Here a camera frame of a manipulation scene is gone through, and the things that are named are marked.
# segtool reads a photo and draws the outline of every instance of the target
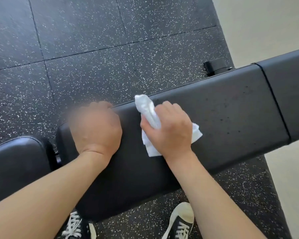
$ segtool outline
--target sneaker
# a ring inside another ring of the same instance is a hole
[[[67,228],[62,232],[64,239],[96,239],[95,227],[75,211],[70,214]]]
[[[182,202],[171,213],[169,226],[162,239],[187,239],[194,225],[194,212],[187,202]]]

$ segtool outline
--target hand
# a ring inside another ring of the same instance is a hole
[[[161,121],[161,129],[154,129],[142,116],[141,128],[166,161],[184,157],[191,152],[193,124],[178,104],[164,101],[155,112]]]
[[[81,107],[69,120],[79,154],[101,154],[105,167],[119,149],[122,137],[120,118],[111,107],[112,104],[105,101],[92,102],[89,107]]]

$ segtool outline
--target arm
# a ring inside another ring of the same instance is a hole
[[[155,111],[161,129],[153,129],[144,117],[141,127],[186,193],[202,237],[265,238],[192,152],[192,123],[188,115],[178,104],[169,102],[158,105]]]
[[[77,159],[0,202],[0,239],[54,238],[80,198],[108,165],[122,129],[107,103],[80,109],[70,129]]]

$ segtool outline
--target left hand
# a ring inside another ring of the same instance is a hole
[[[102,155],[105,167],[119,149],[122,137],[120,118],[111,107],[112,104],[105,101],[92,102],[88,107],[81,107],[69,120],[79,154]]]

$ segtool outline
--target white shoelace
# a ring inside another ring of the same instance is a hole
[[[79,219],[80,216],[77,214],[77,212],[72,212],[70,214],[70,218],[68,221],[68,225],[65,231],[62,232],[62,236],[65,236],[65,239],[68,239],[69,237],[78,237],[81,238],[81,221]]]
[[[176,231],[177,235],[175,236],[175,238],[177,239],[187,239],[188,238],[188,234],[189,234],[189,226],[179,222],[179,226],[177,227],[178,230]]]

